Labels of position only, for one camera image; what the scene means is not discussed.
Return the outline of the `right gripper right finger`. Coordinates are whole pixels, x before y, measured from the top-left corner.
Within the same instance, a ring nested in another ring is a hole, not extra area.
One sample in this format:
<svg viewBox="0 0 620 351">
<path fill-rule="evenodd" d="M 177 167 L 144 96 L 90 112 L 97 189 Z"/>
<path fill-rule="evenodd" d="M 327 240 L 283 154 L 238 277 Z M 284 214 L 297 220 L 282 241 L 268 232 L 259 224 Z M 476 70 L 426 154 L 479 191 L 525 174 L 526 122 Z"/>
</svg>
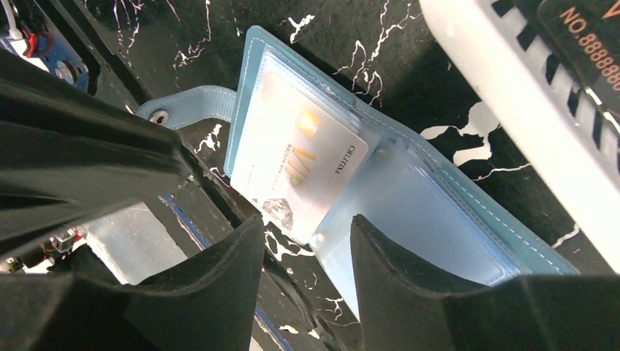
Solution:
<svg viewBox="0 0 620 351">
<path fill-rule="evenodd" d="M 445 271 L 356 215 L 350 242 L 364 350 L 617 350 L 617 276 Z"/>
</svg>

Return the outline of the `white plastic basket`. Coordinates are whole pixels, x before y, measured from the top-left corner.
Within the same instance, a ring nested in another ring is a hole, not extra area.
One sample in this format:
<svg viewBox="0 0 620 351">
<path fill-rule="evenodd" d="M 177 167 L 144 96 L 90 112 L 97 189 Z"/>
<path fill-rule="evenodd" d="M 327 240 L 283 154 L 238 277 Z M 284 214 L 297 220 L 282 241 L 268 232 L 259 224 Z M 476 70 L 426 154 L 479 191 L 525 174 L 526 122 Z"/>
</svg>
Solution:
<svg viewBox="0 0 620 351">
<path fill-rule="evenodd" d="M 619 270 L 619 171 L 594 130 L 570 112 L 573 81 L 564 67 L 545 77 L 550 49 L 517 37 L 527 21 L 498 14 L 490 1 L 422 1 L 443 50 L 576 221 L 602 258 Z"/>
</svg>

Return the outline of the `blue leather card holder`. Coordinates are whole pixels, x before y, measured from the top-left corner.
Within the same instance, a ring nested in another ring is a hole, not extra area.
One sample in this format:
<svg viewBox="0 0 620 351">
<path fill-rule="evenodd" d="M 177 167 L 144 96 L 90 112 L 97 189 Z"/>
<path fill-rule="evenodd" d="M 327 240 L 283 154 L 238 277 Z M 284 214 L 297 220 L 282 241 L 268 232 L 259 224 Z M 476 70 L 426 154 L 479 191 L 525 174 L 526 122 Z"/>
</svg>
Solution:
<svg viewBox="0 0 620 351">
<path fill-rule="evenodd" d="M 273 69 L 301 87 L 313 102 L 356 132 L 369 150 L 309 242 L 354 315 L 358 300 L 350 227 L 365 216 L 388 238 L 431 264 L 487 286 L 523 275 L 576 275 L 578 270 L 489 197 L 427 140 L 343 89 L 259 26 L 246 35 L 236 90 L 198 86 L 144 103 L 138 114 L 162 110 L 165 126 L 180 129 L 207 118 L 230 125 L 225 161 L 216 169 L 231 184 L 250 102 L 261 77 Z"/>
</svg>

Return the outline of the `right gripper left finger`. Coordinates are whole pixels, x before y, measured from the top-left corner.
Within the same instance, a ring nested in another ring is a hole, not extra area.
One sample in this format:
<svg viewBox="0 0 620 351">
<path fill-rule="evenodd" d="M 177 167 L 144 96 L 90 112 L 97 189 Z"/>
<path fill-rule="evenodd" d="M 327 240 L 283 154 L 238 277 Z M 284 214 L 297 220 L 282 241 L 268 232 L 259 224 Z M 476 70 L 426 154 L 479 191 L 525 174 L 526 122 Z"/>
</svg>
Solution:
<svg viewBox="0 0 620 351">
<path fill-rule="evenodd" d="M 264 256 L 260 216 L 138 285 L 76 273 L 1 276 L 3 350 L 247 350 Z"/>
</svg>

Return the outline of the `white credit card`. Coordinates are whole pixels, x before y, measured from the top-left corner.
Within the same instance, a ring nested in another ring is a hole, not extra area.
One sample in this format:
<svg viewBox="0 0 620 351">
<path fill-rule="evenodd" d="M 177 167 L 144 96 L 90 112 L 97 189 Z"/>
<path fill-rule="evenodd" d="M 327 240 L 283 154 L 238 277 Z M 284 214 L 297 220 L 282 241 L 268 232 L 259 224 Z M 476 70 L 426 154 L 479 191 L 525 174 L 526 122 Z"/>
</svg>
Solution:
<svg viewBox="0 0 620 351">
<path fill-rule="evenodd" d="M 269 69 L 250 102 L 231 184 L 300 244 L 344 191 L 368 143 Z"/>
</svg>

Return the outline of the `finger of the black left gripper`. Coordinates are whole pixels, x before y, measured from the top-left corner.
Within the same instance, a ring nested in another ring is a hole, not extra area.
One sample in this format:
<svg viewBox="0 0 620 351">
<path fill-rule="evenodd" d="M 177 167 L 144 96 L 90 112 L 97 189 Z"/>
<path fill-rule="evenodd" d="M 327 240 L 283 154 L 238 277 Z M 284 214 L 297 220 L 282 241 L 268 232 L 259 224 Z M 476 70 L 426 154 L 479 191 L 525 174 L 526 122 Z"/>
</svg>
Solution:
<svg viewBox="0 0 620 351">
<path fill-rule="evenodd" d="M 171 192 L 192 173 L 177 133 L 1 52 L 1 255 Z"/>
</svg>

